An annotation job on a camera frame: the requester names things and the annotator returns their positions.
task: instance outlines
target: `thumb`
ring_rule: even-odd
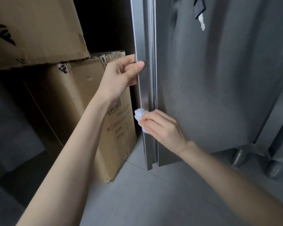
[[[138,75],[138,73],[144,68],[144,62],[138,61],[134,64],[127,72],[124,74],[128,77],[128,79],[134,79]]]

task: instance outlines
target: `cardboard box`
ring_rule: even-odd
[[[0,70],[86,57],[73,0],[0,0]]]
[[[25,76],[27,88],[63,145],[96,93],[106,64],[124,55],[124,52],[114,52],[50,65],[45,73]],[[106,114],[94,163],[101,181],[108,182],[115,177],[136,141],[128,87]]]

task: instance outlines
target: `forearm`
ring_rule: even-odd
[[[79,225],[109,101],[95,95],[18,226]]]
[[[251,225],[283,225],[283,203],[193,142],[180,154],[222,200]]]

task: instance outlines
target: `barcode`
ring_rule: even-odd
[[[117,101],[117,104],[112,107],[111,109],[108,110],[108,114],[109,113],[112,113],[113,111],[115,111],[118,107],[120,107],[122,104],[121,104],[121,99],[119,98],[119,100]]]

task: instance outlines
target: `hand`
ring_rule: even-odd
[[[110,102],[118,100],[128,86],[137,83],[143,67],[143,61],[135,63],[134,54],[108,63],[97,93]]]
[[[162,111],[156,109],[145,113],[140,124],[157,141],[175,154],[180,155],[186,150],[189,140],[183,135],[178,122]]]

